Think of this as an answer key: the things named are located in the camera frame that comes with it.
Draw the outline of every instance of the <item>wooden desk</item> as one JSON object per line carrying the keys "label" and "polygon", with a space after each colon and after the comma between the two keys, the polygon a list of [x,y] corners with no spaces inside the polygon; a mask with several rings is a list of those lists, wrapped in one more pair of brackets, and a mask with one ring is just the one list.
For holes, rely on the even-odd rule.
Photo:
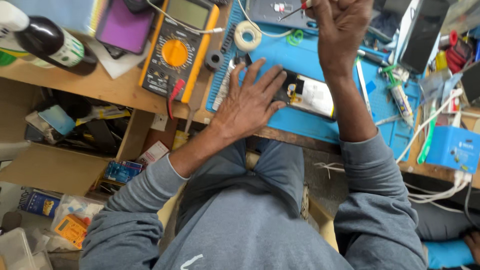
{"label": "wooden desk", "polygon": [[[220,7],[220,16],[216,25],[217,27],[224,27],[227,25],[229,10],[229,7]],[[209,49],[219,49],[222,38],[222,34],[212,35]],[[92,74],[84,77],[74,75],[59,68],[39,68],[24,61],[16,61],[9,66],[0,67],[0,77],[38,86],[46,86],[53,89],[97,98],[145,111],[166,114],[167,108],[165,98],[153,94],[138,86],[140,73],[141,69],[134,67],[126,74],[115,80],[112,80],[101,64],[97,66],[97,69]],[[213,113],[205,109],[208,89],[210,89],[212,79],[213,74],[203,67],[200,70],[198,80],[194,88],[194,91],[205,92],[202,106],[197,111],[193,119],[196,122],[208,123],[213,117]],[[190,109],[187,104],[182,104],[179,102],[177,102],[172,109],[175,117],[183,119],[188,117],[189,111]],[[476,119],[473,118],[466,118],[464,120],[469,129],[473,128],[475,121]],[[328,153],[340,154],[340,148],[338,145],[333,145],[324,141],[269,127],[262,129],[256,135]],[[406,172],[408,171],[433,178],[452,181],[452,170],[447,170],[428,164],[416,164],[416,157],[420,151],[420,148],[421,141],[416,140],[411,148],[409,160],[407,162],[400,163],[400,169]],[[480,179],[477,180],[480,178],[480,174],[477,175],[478,176],[474,176],[474,185],[480,188]]]}
{"label": "wooden desk", "polygon": [[[469,108],[466,111],[480,114],[480,109]],[[420,122],[420,115],[421,115],[421,110],[419,110],[419,113],[418,113],[417,123]],[[469,116],[462,117],[462,121],[465,123],[468,130],[473,130],[473,127],[475,126],[475,123],[477,120],[478,118],[474,118],[474,117],[469,117]],[[419,155],[421,147],[424,142],[423,133],[420,133],[419,137],[420,137],[420,140],[416,138],[414,144],[410,148],[410,155],[408,157],[408,161],[399,163],[400,169],[404,172],[411,172],[414,174],[420,174],[424,176],[429,176],[429,177],[453,182],[454,170],[450,170],[450,169],[442,168],[440,166],[435,166],[435,165],[426,164],[426,163],[422,165],[417,164],[417,156]],[[480,188],[480,169],[477,169],[477,173],[473,175],[472,185],[475,188]]]}

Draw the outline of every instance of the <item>gray pants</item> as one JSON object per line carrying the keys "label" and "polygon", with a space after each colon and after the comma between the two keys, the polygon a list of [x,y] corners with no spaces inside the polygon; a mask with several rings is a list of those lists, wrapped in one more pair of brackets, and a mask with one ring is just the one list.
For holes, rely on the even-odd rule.
{"label": "gray pants", "polygon": [[193,175],[189,184],[197,181],[213,182],[239,176],[258,176],[269,184],[275,185],[290,194],[299,209],[303,193],[303,151],[301,147],[262,139],[257,144],[261,152],[253,171],[246,167],[246,142],[239,140],[226,147],[209,159]]}
{"label": "gray pants", "polygon": [[[454,213],[436,207],[430,203],[414,203],[419,216],[416,229],[422,241],[445,241],[458,239],[460,234],[472,227],[463,213]],[[480,216],[470,214],[473,221],[480,223]]]}
{"label": "gray pants", "polygon": [[208,200],[229,188],[271,193],[298,216],[303,193],[303,150],[275,140],[257,144],[262,153],[252,171],[246,167],[246,141],[239,140],[210,158],[188,181],[177,215],[177,234]]}

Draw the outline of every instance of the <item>dark glass bottle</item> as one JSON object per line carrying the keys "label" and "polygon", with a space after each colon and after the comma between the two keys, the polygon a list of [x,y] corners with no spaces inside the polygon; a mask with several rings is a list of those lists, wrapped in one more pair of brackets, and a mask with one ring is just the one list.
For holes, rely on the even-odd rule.
{"label": "dark glass bottle", "polygon": [[78,75],[88,75],[95,70],[98,59],[87,46],[48,18],[29,16],[29,19],[24,30],[15,32],[24,50]]}

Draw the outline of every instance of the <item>purple phone screen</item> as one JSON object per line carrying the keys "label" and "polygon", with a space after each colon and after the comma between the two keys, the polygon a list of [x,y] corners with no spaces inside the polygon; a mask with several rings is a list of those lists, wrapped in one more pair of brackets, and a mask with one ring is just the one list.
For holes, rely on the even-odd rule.
{"label": "purple phone screen", "polygon": [[150,31],[153,11],[139,14],[131,13],[123,0],[111,0],[111,7],[102,18],[105,24],[96,38],[136,54],[141,54]]}

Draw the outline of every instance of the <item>person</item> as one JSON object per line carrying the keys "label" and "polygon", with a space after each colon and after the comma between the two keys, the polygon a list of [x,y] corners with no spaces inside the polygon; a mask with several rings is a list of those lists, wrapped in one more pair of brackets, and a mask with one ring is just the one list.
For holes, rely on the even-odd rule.
{"label": "person", "polygon": [[[430,203],[412,202],[419,222],[416,233],[424,246],[429,269],[474,267],[480,262],[480,232],[462,212],[441,209]],[[480,224],[480,215],[471,213]]]}
{"label": "person", "polygon": [[[265,59],[239,64],[210,124],[149,165],[105,204],[83,242],[81,269],[426,269],[418,217],[392,150],[372,122],[352,67],[373,0],[314,0],[318,54],[337,111],[349,196],[334,226],[340,253],[299,217],[300,147],[271,140],[253,171],[245,140],[285,107],[271,102],[282,66],[255,82]],[[159,256],[156,212],[184,183],[175,239]]]}

